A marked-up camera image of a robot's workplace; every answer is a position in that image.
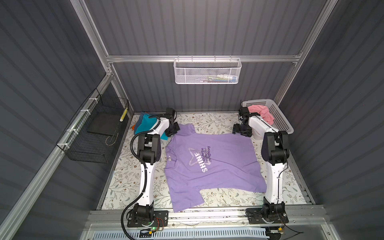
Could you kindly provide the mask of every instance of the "red wire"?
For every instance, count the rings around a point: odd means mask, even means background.
[[[164,227],[164,222],[163,222],[163,220],[162,219],[160,219],[161,220],[161,222],[163,223],[163,227]]]
[[[159,226],[160,226],[160,222],[159,222],[159,219],[158,218],[156,218],[157,219],[157,229],[156,229],[156,231],[159,229]]]

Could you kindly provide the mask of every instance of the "white plastic laundry basket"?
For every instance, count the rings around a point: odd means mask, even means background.
[[[271,99],[250,100],[250,101],[244,101],[242,105],[243,107],[249,107],[251,105],[267,106],[269,109],[269,112],[275,118],[272,126],[281,131],[287,131],[288,134],[293,133],[292,125],[288,122],[287,118],[284,116],[280,108],[276,105],[276,103],[273,100]]]

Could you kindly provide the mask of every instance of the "black wire basket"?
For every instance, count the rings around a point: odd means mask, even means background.
[[[69,130],[67,141],[56,143],[57,146],[74,161],[114,161],[129,121],[128,100],[99,95],[82,111],[78,124]]]

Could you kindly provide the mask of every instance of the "pink cloth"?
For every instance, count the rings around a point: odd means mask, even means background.
[[[273,124],[273,120],[275,119],[272,114],[270,114],[267,106],[263,105],[252,105],[248,107],[248,111],[250,113],[258,113],[260,116],[270,125]]]

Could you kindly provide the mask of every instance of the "floral tablecloth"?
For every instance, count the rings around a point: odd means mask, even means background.
[[[237,123],[237,113],[200,113],[200,114],[179,114],[176,121],[180,124],[192,123],[197,133],[204,134],[224,134],[232,133],[233,124]],[[131,126],[139,118],[134,115]],[[130,128],[127,133],[115,172],[108,188],[102,209],[123,209],[140,192],[140,163],[132,156],[129,143],[133,136]],[[162,154],[161,160],[157,165],[154,183],[154,204],[155,208],[172,208],[172,200],[169,195],[167,179],[164,173],[166,165],[165,146],[168,141],[161,140]],[[255,147],[255,153],[261,166],[261,174],[266,178],[266,165],[261,157],[262,140],[251,138]],[[134,143],[137,150],[137,139]],[[305,204],[305,199],[299,186],[292,174],[291,169],[287,169],[283,175],[283,197],[286,204]],[[234,206],[253,206],[262,205],[264,193],[247,192],[240,189],[204,189],[200,191],[205,203],[196,207],[234,207]]]

